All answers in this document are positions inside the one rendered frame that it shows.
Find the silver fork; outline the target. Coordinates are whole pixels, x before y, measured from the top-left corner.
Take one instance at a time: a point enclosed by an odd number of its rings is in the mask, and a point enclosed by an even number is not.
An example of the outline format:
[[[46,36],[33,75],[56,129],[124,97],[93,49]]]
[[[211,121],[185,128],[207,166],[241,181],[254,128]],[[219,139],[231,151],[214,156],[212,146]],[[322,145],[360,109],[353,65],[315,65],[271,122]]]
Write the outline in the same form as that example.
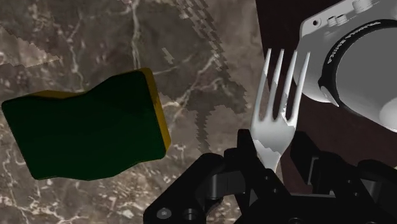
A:
[[[261,72],[260,83],[256,94],[256,100],[250,125],[250,132],[257,154],[259,155],[262,164],[266,168],[275,171],[283,153],[286,151],[295,135],[298,114],[300,110],[300,102],[302,98],[302,91],[305,83],[307,68],[309,65],[310,53],[308,52],[305,56],[303,67],[298,77],[298,83],[293,100],[293,107],[291,109],[291,116],[287,118],[286,110],[289,99],[289,91],[293,81],[293,73],[295,71],[296,58],[298,54],[297,51],[293,52],[293,56],[287,72],[286,81],[284,83],[284,88],[282,90],[282,97],[279,103],[279,112],[274,118],[273,109],[275,106],[275,94],[279,84],[281,66],[284,57],[284,50],[280,51],[272,82],[270,85],[270,93],[267,106],[265,108],[265,114],[263,118],[260,118],[261,99],[263,97],[263,91],[268,76],[271,53],[272,50],[269,48],[266,53],[265,63]]]

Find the green and yellow sponge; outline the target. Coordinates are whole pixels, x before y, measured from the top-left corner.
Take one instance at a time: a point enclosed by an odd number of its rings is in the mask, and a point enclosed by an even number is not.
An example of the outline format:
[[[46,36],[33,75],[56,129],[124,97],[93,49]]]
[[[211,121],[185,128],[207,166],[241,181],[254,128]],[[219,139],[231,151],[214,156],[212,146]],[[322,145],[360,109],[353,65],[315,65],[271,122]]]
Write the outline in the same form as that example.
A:
[[[1,109],[37,180],[110,178],[163,158],[171,145],[148,68],[111,76],[86,92],[23,95]]]

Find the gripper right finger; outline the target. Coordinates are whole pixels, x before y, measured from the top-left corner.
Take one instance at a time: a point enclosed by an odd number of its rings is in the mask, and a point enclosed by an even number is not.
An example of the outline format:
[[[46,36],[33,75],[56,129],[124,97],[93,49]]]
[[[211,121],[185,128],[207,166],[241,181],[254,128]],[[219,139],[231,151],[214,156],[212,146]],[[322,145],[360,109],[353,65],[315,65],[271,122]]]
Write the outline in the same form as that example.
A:
[[[347,218],[397,218],[397,170],[373,159],[351,165],[320,150],[304,132],[295,133],[291,159],[303,181],[319,195],[334,193]]]

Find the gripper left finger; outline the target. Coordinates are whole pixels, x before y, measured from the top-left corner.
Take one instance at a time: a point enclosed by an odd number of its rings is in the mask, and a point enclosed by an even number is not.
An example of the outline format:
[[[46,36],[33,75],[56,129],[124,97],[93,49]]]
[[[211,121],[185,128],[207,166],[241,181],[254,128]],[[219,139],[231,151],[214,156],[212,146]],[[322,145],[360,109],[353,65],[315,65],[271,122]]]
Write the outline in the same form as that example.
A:
[[[290,193],[256,154],[250,131],[240,129],[237,145],[223,155],[201,155],[143,215],[144,224],[207,224],[208,214],[233,195],[242,213],[235,224],[260,216],[269,202]]]

